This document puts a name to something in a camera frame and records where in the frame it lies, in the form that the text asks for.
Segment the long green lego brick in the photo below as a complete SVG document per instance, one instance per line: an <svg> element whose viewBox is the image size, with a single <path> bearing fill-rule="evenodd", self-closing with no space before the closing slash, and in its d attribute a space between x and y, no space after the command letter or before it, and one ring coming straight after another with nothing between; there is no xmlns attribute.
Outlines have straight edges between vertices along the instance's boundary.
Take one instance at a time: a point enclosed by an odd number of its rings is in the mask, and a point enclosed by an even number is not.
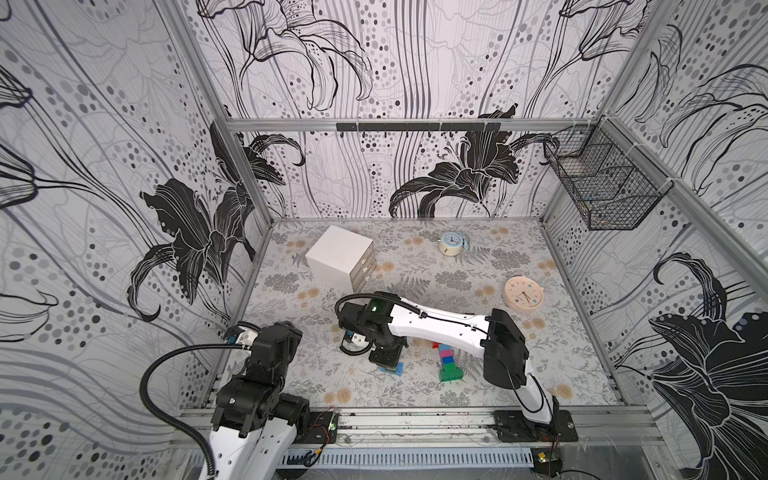
<svg viewBox="0 0 768 480"><path fill-rule="evenodd" d="M444 364L439 372L439 379L441 382L451 382L462 380L464 372L461 368L455 364Z"/></svg>

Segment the long light blue lego brick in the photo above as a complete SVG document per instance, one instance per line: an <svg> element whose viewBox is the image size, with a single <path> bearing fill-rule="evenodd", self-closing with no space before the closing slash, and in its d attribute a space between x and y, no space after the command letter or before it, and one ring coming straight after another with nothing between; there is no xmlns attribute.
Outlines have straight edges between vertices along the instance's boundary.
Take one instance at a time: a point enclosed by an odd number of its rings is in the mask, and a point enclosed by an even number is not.
<svg viewBox="0 0 768 480"><path fill-rule="evenodd" d="M398 362L396 366L381 366L379 370L400 377L404 371L404 363Z"/></svg>

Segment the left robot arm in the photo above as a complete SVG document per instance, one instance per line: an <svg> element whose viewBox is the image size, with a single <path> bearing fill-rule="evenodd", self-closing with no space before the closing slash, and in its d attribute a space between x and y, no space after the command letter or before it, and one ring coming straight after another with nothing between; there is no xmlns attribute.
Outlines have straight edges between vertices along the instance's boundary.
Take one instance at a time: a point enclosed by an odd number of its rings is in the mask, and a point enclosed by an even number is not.
<svg viewBox="0 0 768 480"><path fill-rule="evenodd" d="M139 383L143 406L157 419L187 435L201 450L202 479L271 479L294 441L308 430L310 407L283 391L302 332L289 322L253 330L234 341L178 348L156 359ZM155 370L166 361L198 350L234 350L248 355L242 370L216 393L207 435L160 408L149 394Z"/></svg>

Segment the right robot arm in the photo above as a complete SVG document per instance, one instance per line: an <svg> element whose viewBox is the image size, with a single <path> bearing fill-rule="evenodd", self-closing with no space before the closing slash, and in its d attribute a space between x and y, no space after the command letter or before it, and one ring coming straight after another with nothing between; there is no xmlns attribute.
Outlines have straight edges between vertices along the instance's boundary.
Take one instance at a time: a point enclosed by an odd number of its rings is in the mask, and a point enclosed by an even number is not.
<svg viewBox="0 0 768 480"><path fill-rule="evenodd" d="M377 291L341 297L334 313L349 339L365 342L359 350L341 343L344 354L367 355L370 363L396 370L410 338L456 348L482 361L486 382L513 392L528 422L555 425L559 403L535 377L524 335L506 311L454 313Z"/></svg>

